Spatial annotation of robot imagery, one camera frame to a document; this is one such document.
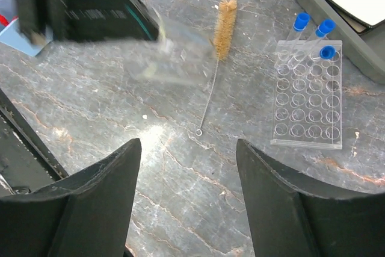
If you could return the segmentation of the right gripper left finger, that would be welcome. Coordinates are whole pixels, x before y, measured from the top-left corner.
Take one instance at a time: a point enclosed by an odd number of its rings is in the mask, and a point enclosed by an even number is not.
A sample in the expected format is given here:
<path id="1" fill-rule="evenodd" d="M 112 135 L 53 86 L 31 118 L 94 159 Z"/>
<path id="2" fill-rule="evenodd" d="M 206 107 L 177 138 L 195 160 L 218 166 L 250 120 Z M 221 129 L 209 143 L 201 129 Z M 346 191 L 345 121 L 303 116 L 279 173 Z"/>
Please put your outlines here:
<path id="1" fill-rule="evenodd" d="M 1 256 L 130 256 L 141 153 L 140 139 L 131 139 L 65 179 L 2 197 Z"/>

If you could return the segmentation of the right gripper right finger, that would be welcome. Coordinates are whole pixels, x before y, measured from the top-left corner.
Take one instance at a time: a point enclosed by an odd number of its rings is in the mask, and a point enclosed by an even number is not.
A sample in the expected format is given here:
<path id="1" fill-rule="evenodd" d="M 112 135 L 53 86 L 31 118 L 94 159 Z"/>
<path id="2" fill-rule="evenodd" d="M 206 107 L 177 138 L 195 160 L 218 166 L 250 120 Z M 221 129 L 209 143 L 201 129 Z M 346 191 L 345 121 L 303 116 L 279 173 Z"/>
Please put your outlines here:
<path id="1" fill-rule="evenodd" d="M 311 178 L 244 139 L 236 162 L 256 256 L 384 255 L 384 194 Z"/>

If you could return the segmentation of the blue cap test tube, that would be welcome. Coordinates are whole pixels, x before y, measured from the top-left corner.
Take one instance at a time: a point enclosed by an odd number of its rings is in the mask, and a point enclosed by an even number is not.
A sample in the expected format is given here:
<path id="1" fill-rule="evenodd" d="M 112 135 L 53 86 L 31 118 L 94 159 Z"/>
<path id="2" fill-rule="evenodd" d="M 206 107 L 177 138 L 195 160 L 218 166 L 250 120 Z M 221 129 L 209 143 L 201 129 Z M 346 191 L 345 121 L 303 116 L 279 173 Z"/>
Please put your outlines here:
<path id="1" fill-rule="evenodd" d="M 289 59 L 292 57 L 292 52 L 294 51 L 294 48 L 297 45 L 297 42 L 299 41 L 309 21 L 309 14 L 302 12 L 297 15 L 297 18 L 295 19 L 287 38 L 282 40 L 277 45 L 277 55 L 279 61 L 289 61 Z"/>
<path id="2" fill-rule="evenodd" d="M 298 47 L 296 53 L 291 59 L 290 67 L 294 69 L 297 67 L 309 54 L 317 47 L 318 43 L 325 39 L 325 37 L 333 31 L 335 22 L 331 19 L 325 19 L 317 29 L 308 37 L 304 43 Z"/>
<path id="3" fill-rule="evenodd" d="M 334 46 L 324 46 L 320 50 L 315 50 L 310 54 L 310 59 L 313 61 L 323 61 L 323 60 L 328 60 L 331 61 L 333 60 L 334 56 L 336 54 L 336 49 Z"/>

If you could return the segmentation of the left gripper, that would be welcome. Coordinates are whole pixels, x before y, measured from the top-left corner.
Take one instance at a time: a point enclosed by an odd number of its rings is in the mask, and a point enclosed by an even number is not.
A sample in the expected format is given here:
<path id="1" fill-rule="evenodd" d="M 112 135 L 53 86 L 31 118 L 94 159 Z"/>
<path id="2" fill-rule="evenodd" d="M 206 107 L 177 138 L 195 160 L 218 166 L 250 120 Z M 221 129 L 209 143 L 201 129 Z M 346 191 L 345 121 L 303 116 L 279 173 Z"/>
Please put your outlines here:
<path id="1" fill-rule="evenodd" d="M 157 41 L 158 21 L 141 0 L 15 0 L 19 31 L 43 43 L 46 28 L 54 39 L 74 42 L 137 39 Z"/>

